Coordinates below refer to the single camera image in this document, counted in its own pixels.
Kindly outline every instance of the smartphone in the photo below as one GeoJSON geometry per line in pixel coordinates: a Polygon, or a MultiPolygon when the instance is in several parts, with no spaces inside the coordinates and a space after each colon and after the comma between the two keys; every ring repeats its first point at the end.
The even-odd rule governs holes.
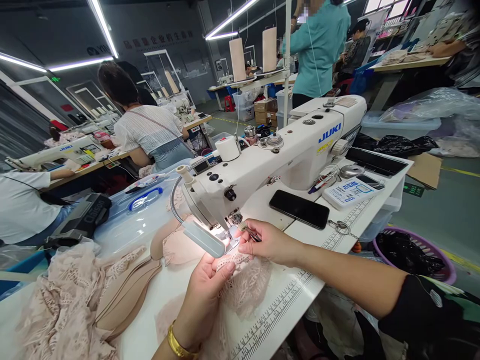
{"type": "Polygon", "coordinates": [[[356,178],[361,182],[364,182],[365,184],[371,186],[374,189],[382,190],[383,188],[385,188],[385,185],[383,185],[382,183],[379,183],[377,180],[373,180],[371,177],[368,177],[367,175],[358,175],[356,178]]]}
{"type": "Polygon", "coordinates": [[[357,147],[351,147],[346,154],[346,158],[356,162],[365,169],[387,177],[398,174],[407,166],[405,162],[381,156],[357,147]]]}
{"type": "Polygon", "coordinates": [[[315,229],[327,226],[330,209],[313,201],[305,200],[289,192],[277,190],[269,203],[272,209],[301,221],[315,229]]]}

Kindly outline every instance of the white striped shirt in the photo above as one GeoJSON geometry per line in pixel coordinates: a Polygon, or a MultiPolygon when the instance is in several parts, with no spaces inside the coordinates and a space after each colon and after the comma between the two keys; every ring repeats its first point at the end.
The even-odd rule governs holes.
{"type": "Polygon", "coordinates": [[[123,151],[128,152],[141,147],[147,155],[158,147],[181,137],[183,128],[184,125],[179,118],[170,111],[151,105],[142,105],[127,111],[114,126],[115,136],[121,143],[123,151]],[[160,125],[133,112],[162,124],[177,137],[160,125]]]}

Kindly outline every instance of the juki logo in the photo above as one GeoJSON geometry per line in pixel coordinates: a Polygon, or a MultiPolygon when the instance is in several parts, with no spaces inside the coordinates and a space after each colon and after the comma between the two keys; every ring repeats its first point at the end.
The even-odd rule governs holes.
{"type": "Polygon", "coordinates": [[[320,144],[322,141],[325,139],[328,139],[331,137],[333,134],[335,134],[337,131],[340,131],[342,128],[342,123],[339,123],[337,126],[332,127],[329,131],[323,133],[323,138],[318,139],[318,143],[320,144]]]}

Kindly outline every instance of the teal shirt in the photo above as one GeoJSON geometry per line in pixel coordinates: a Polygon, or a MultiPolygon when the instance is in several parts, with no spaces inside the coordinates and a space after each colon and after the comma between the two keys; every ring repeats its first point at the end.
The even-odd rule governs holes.
{"type": "Polygon", "coordinates": [[[320,10],[291,35],[290,52],[298,53],[294,94],[319,98],[332,89],[332,66],[344,49],[349,27],[347,6],[325,0],[320,10]]]}

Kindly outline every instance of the measuring ruler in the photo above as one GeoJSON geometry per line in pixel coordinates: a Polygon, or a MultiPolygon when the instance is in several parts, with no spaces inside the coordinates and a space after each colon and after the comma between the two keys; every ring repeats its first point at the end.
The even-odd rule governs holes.
{"type": "MultiPolygon", "coordinates": [[[[373,199],[370,198],[354,206],[342,221],[352,228],[373,199]]],[[[345,236],[349,235],[340,235],[332,229],[332,234],[323,242],[321,247],[335,251],[345,236]]],[[[315,279],[315,276],[308,271],[299,270],[295,275],[295,279],[283,288],[280,294],[268,306],[267,310],[263,312],[255,324],[248,329],[241,340],[232,348],[230,357],[233,360],[251,359],[255,351],[272,333],[274,327],[294,305],[295,301],[308,289],[313,279],[315,279]]]]}

